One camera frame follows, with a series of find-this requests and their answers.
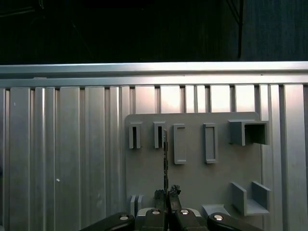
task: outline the gray plastic panel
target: gray plastic panel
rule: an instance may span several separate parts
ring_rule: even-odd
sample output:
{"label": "gray plastic panel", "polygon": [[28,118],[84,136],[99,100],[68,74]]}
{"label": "gray plastic panel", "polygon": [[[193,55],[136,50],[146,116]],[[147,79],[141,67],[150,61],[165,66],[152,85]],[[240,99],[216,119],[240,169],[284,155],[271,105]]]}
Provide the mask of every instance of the gray plastic panel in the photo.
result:
{"label": "gray plastic panel", "polygon": [[[169,132],[169,187],[180,185],[183,207],[201,211],[202,205],[224,204],[232,216],[260,227],[262,217],[245,217],[232,206],[230,182],[250,189],[252,181],[261,182],[260,144],[239,146],[230,144],[228,120],[259,120],[254,112],[247,113],[189,113],[128,115],[125,120],[126,143],[122,147],[126,158],[127,199],[144,195],[143,206],[154,206],[154,192],[163,189],[163,150],[154,147],[154,122],[165,121]],[[142,148],[129,149],[128,127],[142,122]],[[185,125],[186,163],[176,165],[174,159],[174,124]],[[216,124],[219,163],[205,163],[204,124]]]}

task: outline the vertical groove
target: vertical groove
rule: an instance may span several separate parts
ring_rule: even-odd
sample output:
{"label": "vertical groove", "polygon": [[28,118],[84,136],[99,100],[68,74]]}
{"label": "vertical groove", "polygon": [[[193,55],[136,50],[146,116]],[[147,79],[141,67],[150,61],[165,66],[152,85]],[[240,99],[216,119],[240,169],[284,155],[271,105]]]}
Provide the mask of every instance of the vertical groove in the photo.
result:
{"label": "vertical groove", "polygon": [[80,89],[80,171],[79,171],[79,178],[80,178],[80,187],[79,187],[79,210],[80,210],[80,227],[84,228],[89,223],[89,203],[87,199],[89,197],[89,172],[88,169],[85,167],[86,165],[86,145],[85,145],[85,89]]}
{"label": "vertical groove", "polygon": [[211,88],[205,87],[205,112],[211,112]]}
{"label": "vertical groove", "polygon": [[230,85],[230,111],[236,112],[235,86]]}
{"label": "vertical groove", "polygon": [[281,164],[282,164],[282,220],[283,230],[289,231],[288,222],[288,196],[287,196],[287,168],[286,155],[286,123],[285,123],[285,95],[284,86],[279,86],[279,110],[280,110],[280,139],[281,139]]}
{"label": "vertical groove", "polygon": [[155,87],[155,113],[160,114],[161,100],[160,100],[160,87]]}
{"label": "vertical groove", "polygon": [[198,112],[198,89],[197,86],[193,87],[193,112]]}
{"label": "vertical groove", "polygon": [[129,87],[121,87],[121,92],[120,92],[120,99],[121,99],[121,104],[120,104],[120,109],[121,109],[121,132],[120,132],[120,140],[121,140],[121,145],[120,145],[120,153],[122,155],[122,210],[127,211],[127,186],[126,186],[126,153],[122,149],[122,147],[125,147],[125,118],[129,115]]}
{"label": "vertical groove", "polygon": [[306,146],[306,180],[308,192],[308,86],[304,85],[304,122],[305,122],[305,146]]}
{"label": "vertical groove", "polygon": [[129,88],[129,113],[136,114],[136,94],[135,88]]}
{"label": "vertical groove", "polygon": [[54,167],[53,167],[53,197],[54,197],[54,213],[53,213],[53,223],[54,223],[54,231],[57,230],[57,194],[56,194],[56,170],[59,169],[59,162],[57,158],[57,154],[60,151],[60,89],[56,89],[55,91],[55,121],[54,121],[54,157],[53,157],[53,162],[54,162]]}
{"label": "vertical groove", "polygon": [[260,100],[261,100],[260,86],[255,85],[255,109],[256,109],[256,112],[259,114],[261,113]]}
{"label": "vertical groove", "polygon": [[269,86],[269,121],[270,121],[270,142],[272,150],[272,172],[273,172],[273,210],[271,216],[273,223],[271,230],[283,230],[282,218],[282,165],[281,165],[281,137],[280,137],[280,99],[279,86]]}
{"label": "vertical groove", "polygon": [[9,178],[10,178],[10,169],[9,169],[9,119],[10,119],[10,92],[6,89],[1,89],[1,166],[3,167],[3,175],[1,178],[2,188],[0,188],[2,195],[1,198],[1,215],[2,223],[5,230],[9,230]]}
{"label": "vertical groove", "polygon": [[105,163],[106,163],[106,216],[111,215],[111,167],[110,167],[110,89],[105,89]]}
{"label": "vertical groove", "polygon": [[36,177],[35,177],[35,159],[34,159],[34,90],[30,90],[30,117],[29,117],[29,124],[30,124],[30,129],[29,129],[29,139],[30,139],[30,151],[29,151],[29,202],[28,202],[28,206],[29,206],[29,231],[34,230],[35,229],[35,220],[34,220],[34,216],[35,216],[35,212],[36,212],[36,208],[35,208],[35,200],[36,198]]}
{"label": "vertical groove", "polygon": [[185,113],[186,112],[186,92],[185,87],[180,87],[180,112]]}

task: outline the corrugated metal wall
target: corrugated metal wall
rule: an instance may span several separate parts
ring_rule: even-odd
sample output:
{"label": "corrugated metal wall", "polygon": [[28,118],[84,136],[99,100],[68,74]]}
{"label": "corrugated metal wall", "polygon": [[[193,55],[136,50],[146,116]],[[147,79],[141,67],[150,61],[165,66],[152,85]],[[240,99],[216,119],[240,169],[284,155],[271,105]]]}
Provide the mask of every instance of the corrugated metal wall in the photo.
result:
{"label": "corrugated metal wall", "polygon": [[303,91],[302,84],[2,89],[4,226],[78,231],[126,210],[121,134],[129,114],[256,111],[271,128],[271,145],[262,146],[263,184],[273,189],[264,227],[282,230],[283,209],[286,227],[305,230]]}

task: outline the gray bracket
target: gray bracket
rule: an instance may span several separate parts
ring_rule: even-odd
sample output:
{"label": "gray bracket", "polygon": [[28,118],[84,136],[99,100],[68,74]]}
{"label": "gray bracket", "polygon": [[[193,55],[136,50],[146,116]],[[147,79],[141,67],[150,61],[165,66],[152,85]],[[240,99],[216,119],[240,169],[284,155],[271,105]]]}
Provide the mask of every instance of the gray bracket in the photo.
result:
{"label": "gray bracket", "polygon": [[136,217],[139,210],[142,209],[142,199],[143,195],[139,195],[138,197],[136,195],[132,195],[129,203],[130,208],[130,214]]}
{"label": "gray bracket", "polygon": [[155,148],[164,147],[163,136],[165,129],[165,121],[154,122],[154,146]]}
{"label": "gray bracket", "polygon": [[245,146],[251,143],[269,143],[269,122],[229,120],[230,143]]}
{"label": "gray bracket", "polygon": [[203,124],[205,131],[205,162],[218,163],[218,128],[216,124]]}
{"label": "gray bracket", "polygon": [[186,164],[186,136],[185,124],[173,125],[174,140],[174,163],[176,165]]}
{"label": "gray bracket", "polygon": [[223,213],[230,216],[225,209],[225,205],[202,205],[201,211],[205,219],[213,213]]}
{"label": "gray bracket", "polygon": [[129,148],[141,148],[141,124],[142,122],[130,123],[129,129]]}
{"label": "gray bracket", "polygon": [[270,213],[271,190],[253,181],[251,185],[252,199],[247,198],[247,191],[232,182],[232,205],[244,216],[256,216]]}

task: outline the horizontal metal beam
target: horizontal metal beam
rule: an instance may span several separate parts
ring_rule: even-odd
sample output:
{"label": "horizontal metal beam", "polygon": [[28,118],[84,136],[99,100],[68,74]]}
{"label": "horizontal metal beam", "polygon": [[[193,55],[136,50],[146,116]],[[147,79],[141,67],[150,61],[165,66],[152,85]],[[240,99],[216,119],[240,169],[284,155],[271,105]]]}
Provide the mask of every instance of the horizontal metal beam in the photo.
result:
{"label": "horizontal metal beam", "polygon": [[225,84],[292,84],[308,83],[307,74],[204,74],[134,77],[87,77],[1,79],[0,88],[85,87],[85,86],[160,86],[160,85],[225,85]]}
{"label": "horizontal metal beam", "polygon": [[308,62],[207,62],[207,63],[130,63],[130,64],[47,64],[0,65],[0,77],[80,77],[127,74],[171,74],[206,72],[283,72],[308,71]]}

